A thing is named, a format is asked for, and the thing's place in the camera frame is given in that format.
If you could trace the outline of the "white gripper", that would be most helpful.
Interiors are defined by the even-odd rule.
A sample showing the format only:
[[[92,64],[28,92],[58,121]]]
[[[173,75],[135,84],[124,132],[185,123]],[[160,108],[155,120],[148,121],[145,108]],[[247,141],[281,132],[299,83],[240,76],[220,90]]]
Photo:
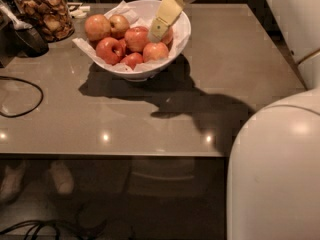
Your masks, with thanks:
[[[160,42],[180,16],[185,3],[194,1],[196,0],[161,0],[149,28],[148,39],[153,43]]]

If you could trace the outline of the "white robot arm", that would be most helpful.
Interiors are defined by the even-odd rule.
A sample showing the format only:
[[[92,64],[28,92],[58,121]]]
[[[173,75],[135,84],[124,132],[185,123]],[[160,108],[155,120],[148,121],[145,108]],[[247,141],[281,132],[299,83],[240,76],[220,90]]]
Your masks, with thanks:
[[[266,0],[301,76],[261,43],[228,41],[202,73],[216,89],[196,90],[188,71],[161,74],[170,90],[158,117],[209,112],[201,130],[213,132],[224,155],[226,220],[189,218],[182,240],[320,240],[320,0]]]

